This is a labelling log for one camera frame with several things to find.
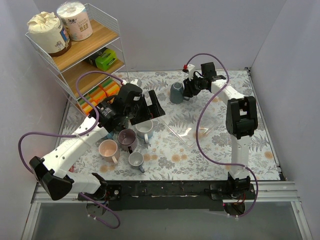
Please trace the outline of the teal grey mug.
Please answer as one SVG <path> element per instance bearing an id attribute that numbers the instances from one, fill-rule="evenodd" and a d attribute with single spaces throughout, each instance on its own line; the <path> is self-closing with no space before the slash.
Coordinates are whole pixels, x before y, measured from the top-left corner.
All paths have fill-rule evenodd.
<path id="1" fill-rule="evenodd" d="M 170 87 L 169 99 L 173 104 L 181 104 L 183 101 L 189 101 L 189 97 L 183 96 L 184 88 L 180 82 L 175 82 Z"/>

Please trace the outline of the blue white mug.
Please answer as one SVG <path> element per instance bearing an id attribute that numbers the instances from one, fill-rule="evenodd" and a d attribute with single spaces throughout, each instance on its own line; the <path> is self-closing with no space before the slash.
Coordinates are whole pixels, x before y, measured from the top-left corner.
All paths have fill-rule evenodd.
<path id="1" fill-rule="evenodd" d="M 152 120 L 147 120 L 135 125 L 137 136 L 144 140 L 146 144 L 150 143 L 153 136 L 154 124 Z"/>

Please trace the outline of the mauve pink mug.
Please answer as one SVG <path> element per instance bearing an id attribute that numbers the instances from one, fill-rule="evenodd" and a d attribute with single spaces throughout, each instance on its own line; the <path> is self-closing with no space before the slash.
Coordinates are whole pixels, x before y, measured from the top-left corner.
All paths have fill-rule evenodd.
<path id="1" fill-rule="evenodd" d="M 130 154 L 133 153 L 138 145 L 137 135 L 132 129 L 123 129 L 120 131 L 117 140 L 120 148 Z"/>

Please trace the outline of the slate blue mug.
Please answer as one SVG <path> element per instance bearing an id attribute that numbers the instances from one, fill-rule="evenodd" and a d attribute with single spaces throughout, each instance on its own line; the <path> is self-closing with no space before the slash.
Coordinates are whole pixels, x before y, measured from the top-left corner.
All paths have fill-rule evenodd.
<path id="1" fill-rule="evenodd" d="M 144 156 L 139 152 L 132 152 L 128 157 L 130 166 L 134 169 L 140 170 L 142 173 L 145 172 L 143 168 Z"/>

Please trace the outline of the peach pink mug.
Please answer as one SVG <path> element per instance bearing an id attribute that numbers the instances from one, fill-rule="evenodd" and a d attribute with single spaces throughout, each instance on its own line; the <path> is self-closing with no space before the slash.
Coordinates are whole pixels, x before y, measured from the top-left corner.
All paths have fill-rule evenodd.
<path id="1" fill-rule="evenodd" d="M 98 151 L 107 162 L 114 163 L 115 165 L 118 164 L 118 160 L 120 158 L 120 150 L 114 140 L 104 140 L 99 145 Z"/>

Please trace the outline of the blue butterfly mug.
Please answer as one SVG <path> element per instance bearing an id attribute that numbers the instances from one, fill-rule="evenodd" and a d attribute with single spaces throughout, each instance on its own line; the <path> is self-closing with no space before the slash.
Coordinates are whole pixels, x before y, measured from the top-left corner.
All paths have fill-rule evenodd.
<path id="1" fill-rule="evenodd" d="M 106 135 L 105 137 L 106 140 L 113 140 L 114 139 L 114 133 L 113 132 L 110 132 Z"/>

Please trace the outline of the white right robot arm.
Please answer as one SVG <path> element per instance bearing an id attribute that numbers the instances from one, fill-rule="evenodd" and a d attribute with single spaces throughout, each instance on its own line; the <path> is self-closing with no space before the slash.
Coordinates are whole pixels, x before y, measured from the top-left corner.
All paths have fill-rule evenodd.
<path id="1" fill-rule="evenodd" d="M 217 192 L 237 199 L 250 189 L 249 145 L 258 128 L 257 101 L 229 85 L 229 75 L 218 75 L 213 62 L 203 63 L 201 73 L 193 64 L 183 66 L 188 78 L 183 81 L 183 96 L 192 98 L 207 90 L 226 105 L 225 126 L 231 137 L 231 163 L 225 186 Z"/>

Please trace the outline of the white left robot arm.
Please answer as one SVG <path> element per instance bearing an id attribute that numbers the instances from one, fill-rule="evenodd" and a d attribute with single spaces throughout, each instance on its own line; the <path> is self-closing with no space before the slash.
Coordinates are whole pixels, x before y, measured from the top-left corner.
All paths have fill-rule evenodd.
<path id="1" fill-rule="evenodd" d="M 106 196 L 107 182 L 99 174 L 82 175 L 69 169 L 93 144 L 110 132 L 123 130 L 126 122 L 136 125 L 164 116 L 166 113 L 155 91 L 148 93 L 151 105 L 147 104 L 139 86 L 123 85 L 117 95 L 106 97 L 90 111 L 74 137 L 45 156 L 34 156 L 30 160 L 33 175 L 52 200 L 60 200 L 69 193 L 86 193 L 95 200 Z"/>

